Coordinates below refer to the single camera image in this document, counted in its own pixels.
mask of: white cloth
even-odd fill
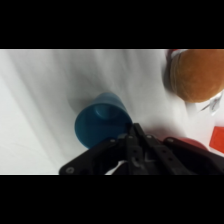
[[[207,147],[215,117],[170,89],[165,49],[0,50],[0,174],[57,174],[86,149],[74,121],[111,91],[134,122],[160,139],[194,138]]]

